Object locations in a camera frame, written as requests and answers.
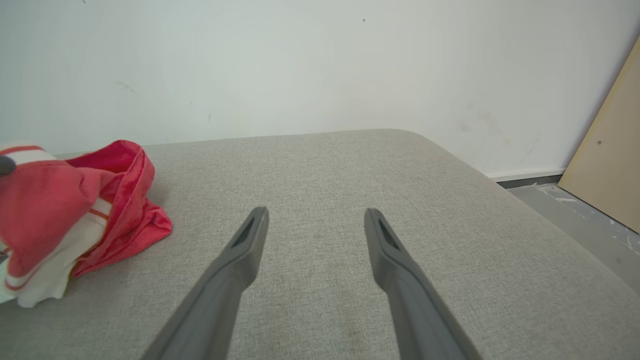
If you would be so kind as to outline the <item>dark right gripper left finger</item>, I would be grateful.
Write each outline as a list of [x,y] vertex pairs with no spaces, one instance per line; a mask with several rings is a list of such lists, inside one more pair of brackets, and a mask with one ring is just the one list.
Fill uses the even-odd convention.
[[144,360],[224,360],[243,292],[256,280],[269,211],[252,209],[142,356]]

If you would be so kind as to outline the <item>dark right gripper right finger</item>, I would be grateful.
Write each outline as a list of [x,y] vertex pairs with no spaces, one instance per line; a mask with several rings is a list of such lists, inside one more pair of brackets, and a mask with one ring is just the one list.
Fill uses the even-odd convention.
[[479,360],[477,348],[381,211],[364,215],[372,275],[386,293],[403,360]]

